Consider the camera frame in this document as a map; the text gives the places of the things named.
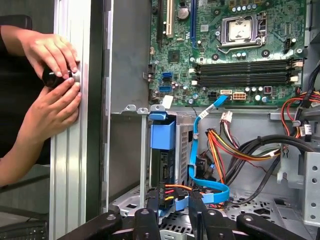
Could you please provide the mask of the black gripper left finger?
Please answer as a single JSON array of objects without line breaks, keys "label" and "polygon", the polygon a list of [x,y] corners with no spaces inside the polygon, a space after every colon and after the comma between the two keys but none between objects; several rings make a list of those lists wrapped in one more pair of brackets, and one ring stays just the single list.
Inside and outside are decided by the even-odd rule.
[{"label": "black gripper left finger", "polygon": [[134,216],[122,217],[115,211],[103,213],[60,237],[61,240],[160,240],[159,191],[146,195],[146,207]]}]

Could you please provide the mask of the person's right hand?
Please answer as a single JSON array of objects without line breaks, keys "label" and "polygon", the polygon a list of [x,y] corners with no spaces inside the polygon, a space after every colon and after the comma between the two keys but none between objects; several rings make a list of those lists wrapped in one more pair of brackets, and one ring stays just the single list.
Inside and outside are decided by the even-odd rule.
[{"label": "person's right hand", "polygon": [[16,142],[24,146],[40,145],[64,131],[77,120],[81,97],[80,83],[73,78],[52,90],[44,87],[28,109]]}]

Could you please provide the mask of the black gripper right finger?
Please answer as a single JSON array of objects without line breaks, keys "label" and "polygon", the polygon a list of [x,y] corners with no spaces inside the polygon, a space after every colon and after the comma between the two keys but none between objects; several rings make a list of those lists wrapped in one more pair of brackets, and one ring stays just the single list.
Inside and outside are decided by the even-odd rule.
[{"label": "black gripper right finger", "polygon": [[262,216],[242,213],[236,217],[236,229],[227,225],[219,210],[206,208],[203,195],[191,191],[188,215],[196,240],[302,240],[303,237]]}]

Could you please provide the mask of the person's left hand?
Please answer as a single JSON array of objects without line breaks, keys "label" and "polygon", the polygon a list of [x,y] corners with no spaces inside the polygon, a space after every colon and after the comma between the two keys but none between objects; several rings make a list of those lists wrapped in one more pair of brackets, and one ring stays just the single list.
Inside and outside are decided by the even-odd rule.
[{"label": "person's left hand", "polygon": [[45,67],[63,79],[68,78],[68,70],[78,71],[78,53],[75,47],[57,34],[44,34],[29,31],[20,40],[24,54],[39,78],[43,77]]}]

